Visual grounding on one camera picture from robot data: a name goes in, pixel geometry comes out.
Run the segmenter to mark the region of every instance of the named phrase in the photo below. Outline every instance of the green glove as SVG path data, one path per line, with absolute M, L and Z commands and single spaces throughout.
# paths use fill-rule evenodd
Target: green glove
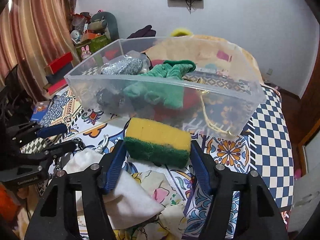
M 189 72 L 194 71 L 196 65 L 190 60 L 169 61 L 156 65 L 148 73 L 140 76 L 163 77 L 182 80 L 182 77 Z M 150 104 L 156 105 L 163 103 L 169 109 L 178 109 L 183 107 L 182 86 L 159 84 L 153 82 L 137 82 L 124 89 L 124 94 L 129 98 L 138 98 L 144 96 L 144 99 Z

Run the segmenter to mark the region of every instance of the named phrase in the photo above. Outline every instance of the white rope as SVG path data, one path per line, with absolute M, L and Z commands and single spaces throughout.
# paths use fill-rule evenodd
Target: white rope
M 95 151 L 98 153 L 102 153 L 103 148 L 106 147 L 108 144 L 109 135 L 105 134 L 103 137 L 104 137 L 103 142 L 100 145 L 98 145 L 98 147 L 95 149 Z

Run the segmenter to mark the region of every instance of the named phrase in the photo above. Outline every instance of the wall outlet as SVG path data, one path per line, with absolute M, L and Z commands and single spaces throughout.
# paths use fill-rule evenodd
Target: wall outlet
M 272 68 L 269 68 L 268 71 L 267 71 L 267 75 L 271 76 L 271 75 L 272 75 L 272 72 L 273 72 L 273 69 L 272 69 Z

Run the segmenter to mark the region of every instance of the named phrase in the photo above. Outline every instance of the curtain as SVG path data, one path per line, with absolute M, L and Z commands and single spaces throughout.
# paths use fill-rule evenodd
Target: curtain
M 79 63 L 70 37 L 76 0 L 12 0 L 0 15 L 0 81 L 16 64 L 21 85 L 35 102 L 43 101 L 44 68 L 67 52 Z

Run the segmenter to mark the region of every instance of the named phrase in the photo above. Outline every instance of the blue gripper pad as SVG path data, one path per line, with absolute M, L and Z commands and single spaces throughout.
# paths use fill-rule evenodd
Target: blue gripper pad
M 207 195 L 212 195 L 212 189 L 210 187 L 209 173 L 208 173 L 199 154 L 204 154 L 204 153 L 202 152 L 200 146 L 198 145 L 198 142 L 191 141 L 190 160 L 191 160 L 193 169 L 195 171 L 197 180 L 200 184 L 201 189 Z
M 109 193 L 111 190 L 113 190 L 116 187 L 116 184 L 120 175 L 120 171 L 122 168 L 122 164 L 124 162 L 126 155 L 127 155 L 127 148 L 125 147 L 124 142 L 122 142 L 106 174 L 107 183 L 103 188 L 104 194 Z
M 64 123 L 59 123 L 53 126 L 41 128 L 36 134 L 38 137 L 45 139 L 54 135 L 64 134 L 67 131 L 67 126 Z

